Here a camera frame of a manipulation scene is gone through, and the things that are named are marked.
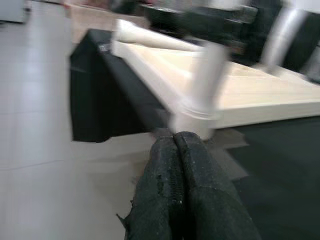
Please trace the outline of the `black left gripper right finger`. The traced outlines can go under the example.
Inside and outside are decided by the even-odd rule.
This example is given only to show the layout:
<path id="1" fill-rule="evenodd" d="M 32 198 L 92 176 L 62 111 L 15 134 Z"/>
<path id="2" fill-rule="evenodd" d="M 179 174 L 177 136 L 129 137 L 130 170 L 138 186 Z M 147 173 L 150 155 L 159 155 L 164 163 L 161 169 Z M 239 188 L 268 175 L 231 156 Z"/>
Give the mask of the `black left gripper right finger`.
<path id="1" fill-rule="evenodd" d="M 235 186 L 198 135 L 174 140 L 186 190 L 187 240 L 262 240 Z"/>

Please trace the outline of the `clear tape strip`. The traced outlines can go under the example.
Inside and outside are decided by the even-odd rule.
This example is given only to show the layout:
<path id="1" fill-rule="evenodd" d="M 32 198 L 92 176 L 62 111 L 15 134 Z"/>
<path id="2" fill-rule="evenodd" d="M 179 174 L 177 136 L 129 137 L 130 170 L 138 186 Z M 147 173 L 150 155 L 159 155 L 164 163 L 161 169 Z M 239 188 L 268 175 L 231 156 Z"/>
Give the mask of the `clear tape strip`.
<path id="1" fill-rule="evenodd" d="M 251 175 L 251 173 L 228 152 L 228 150 L 249 145 L 245 140 L 244 134 L 231 128 L 217 129 L 212 137 L 205 142 L 205 145 L 212 157 L 232 181 Z"/>

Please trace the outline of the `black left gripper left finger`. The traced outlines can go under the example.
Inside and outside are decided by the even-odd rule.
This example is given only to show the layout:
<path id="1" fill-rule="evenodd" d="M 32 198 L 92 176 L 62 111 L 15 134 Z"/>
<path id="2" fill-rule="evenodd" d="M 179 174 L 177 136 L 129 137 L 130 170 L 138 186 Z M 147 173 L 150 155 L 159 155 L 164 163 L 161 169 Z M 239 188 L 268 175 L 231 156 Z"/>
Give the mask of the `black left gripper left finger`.
<path id="1" fill-rule="evenodd" d="M 139 178 L 129 214 L 119 220 L 124 240 L 183 240 L 185 179 L 173 136 L 158 137 Z"/>

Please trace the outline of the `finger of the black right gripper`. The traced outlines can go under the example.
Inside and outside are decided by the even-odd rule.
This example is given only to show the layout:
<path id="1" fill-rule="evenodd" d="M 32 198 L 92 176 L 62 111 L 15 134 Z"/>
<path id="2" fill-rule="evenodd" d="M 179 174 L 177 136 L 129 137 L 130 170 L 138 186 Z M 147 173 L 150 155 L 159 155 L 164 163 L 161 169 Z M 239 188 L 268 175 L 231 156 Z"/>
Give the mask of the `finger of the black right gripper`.
<path id="1" fill-rule="evenodd" d="M 193 7 L 183 13 L 183 28 L 198 39 L 243 49 L 247 45 L 245 35 L 257 13 L 252 6 L 230 10 Z"/>

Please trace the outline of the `white threaded plastic table leg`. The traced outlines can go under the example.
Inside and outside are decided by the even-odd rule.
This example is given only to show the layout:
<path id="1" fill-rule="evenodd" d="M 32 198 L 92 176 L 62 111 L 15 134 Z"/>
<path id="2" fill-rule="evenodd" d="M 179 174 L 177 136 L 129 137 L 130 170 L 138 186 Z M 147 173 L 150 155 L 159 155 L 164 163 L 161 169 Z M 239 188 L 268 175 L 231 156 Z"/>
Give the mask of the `white threaded plastic table leg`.
<path id="1" fill-rule="evenodd" d="M 112 37 L 114 40 L 121 43 L 138 44 L 150 48 L 189 52 L 198 52 L 202 49 L 201 46 L 142 28 L 130 21 L 123 19 L 118 19 L 116 21 L 116 28 L 112 34 Z"/>
<path id="2" fill-rule="evenodd" d="M 172 132 L 193 132 L 202 140 L 212 135 L 211 125 L 217 119 L 216 98 L 221 88 L 230 55 L 226 45 L 207 42 L 200 54 L 185 95 L 172 114 L 169 127 Z"/>

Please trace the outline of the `white plastic table top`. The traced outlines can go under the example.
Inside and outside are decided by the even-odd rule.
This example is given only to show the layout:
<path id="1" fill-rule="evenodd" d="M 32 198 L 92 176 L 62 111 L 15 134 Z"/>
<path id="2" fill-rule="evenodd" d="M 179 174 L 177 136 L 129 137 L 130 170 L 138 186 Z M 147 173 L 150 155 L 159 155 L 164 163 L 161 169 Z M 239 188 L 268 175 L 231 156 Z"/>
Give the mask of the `white plastic table top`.
<path id="1" fill-rule="evenodd" d="M 198 83 L 195 70 L 200 61 L 200 46 L 183 41 L 164 46 L 113 40 L 111 50 L 169 111 L 169 125 L 175 131 L 320 117 L 320 86 L 285 69 L 274 76 L 227 62 L 222 86 L 212 98 L 213 112 L 196 112 L 187 109 L 184 100 Z"/>

